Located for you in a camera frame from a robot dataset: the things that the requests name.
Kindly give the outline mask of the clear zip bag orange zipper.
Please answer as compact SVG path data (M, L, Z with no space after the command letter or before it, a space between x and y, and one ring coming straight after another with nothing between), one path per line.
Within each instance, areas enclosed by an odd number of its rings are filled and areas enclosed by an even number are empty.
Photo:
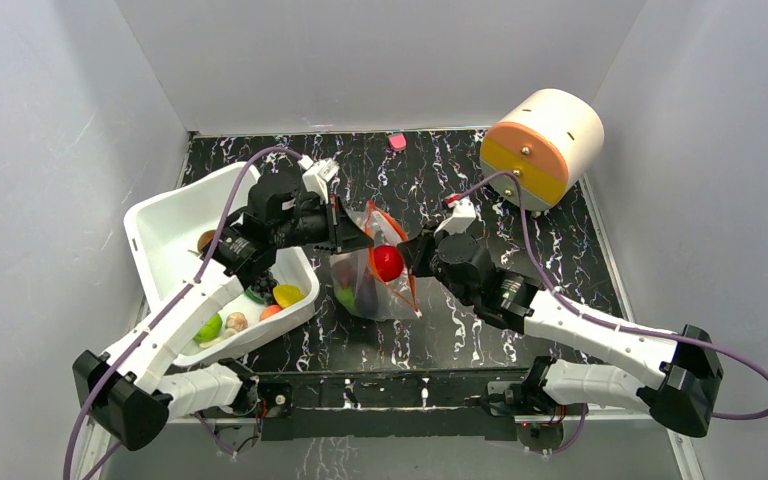
M416 280L397 245L407 240L399 223L369 201L350 216L373 246L334 255L329 260L336 301L352 316L374 321L422 317Z

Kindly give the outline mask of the brown toy kiwi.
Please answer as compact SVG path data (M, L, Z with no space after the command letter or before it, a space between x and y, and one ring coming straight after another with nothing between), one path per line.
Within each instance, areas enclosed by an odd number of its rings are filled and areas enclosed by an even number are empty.
M196 248L196 251L199 254L203 253L205 249L211 244L215 234L216 234L215 230L207 230L200 235L197 241L197 248Z

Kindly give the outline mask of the purple toy eggplant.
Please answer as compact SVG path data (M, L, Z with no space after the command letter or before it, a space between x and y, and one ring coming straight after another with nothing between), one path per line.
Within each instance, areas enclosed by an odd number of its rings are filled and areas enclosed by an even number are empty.
M377 280L365 267L356 283L354 304L358 315L367 319L376 319L379 313Z

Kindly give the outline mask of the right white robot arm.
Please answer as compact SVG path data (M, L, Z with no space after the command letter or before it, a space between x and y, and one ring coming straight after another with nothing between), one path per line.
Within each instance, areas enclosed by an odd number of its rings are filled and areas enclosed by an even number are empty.
M558 301L537 279L497 266L467 233L424 231L398 244L407 271L439 281L486 324L558 342L597 358L594 365L539 356L525 380L487 393L502 415L547 414L560 406L598 404L648 414L663 427L707 435L723 378L716 354L696 346L709 335L691 325L687 343L670 333L639 333L619 318Z

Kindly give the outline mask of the red yellow toy pomegranate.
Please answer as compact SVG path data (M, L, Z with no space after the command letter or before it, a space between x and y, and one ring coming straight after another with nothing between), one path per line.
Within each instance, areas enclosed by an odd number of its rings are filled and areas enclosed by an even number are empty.
M395 246L380 245L374 247L372 260L376 275L382 282L393 281L402 275L404 260Z

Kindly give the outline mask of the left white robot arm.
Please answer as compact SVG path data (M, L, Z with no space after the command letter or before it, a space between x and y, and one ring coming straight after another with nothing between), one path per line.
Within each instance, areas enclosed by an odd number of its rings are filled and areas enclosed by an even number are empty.
M149 315L73 374L90 417L135 451L174 418L254 411L259 391L223 365L308 322L320 283L306 247L372 239L318 175L236 164L131 207L124 226Z

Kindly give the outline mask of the green toy custard apple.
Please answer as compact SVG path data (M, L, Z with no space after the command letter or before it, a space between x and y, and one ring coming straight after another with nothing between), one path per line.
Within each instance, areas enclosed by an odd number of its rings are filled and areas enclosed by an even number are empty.
M352 286L335 286L334 294L338 303L342 305L347 312L351 315L356 315L358 313L355 302L355 291Z

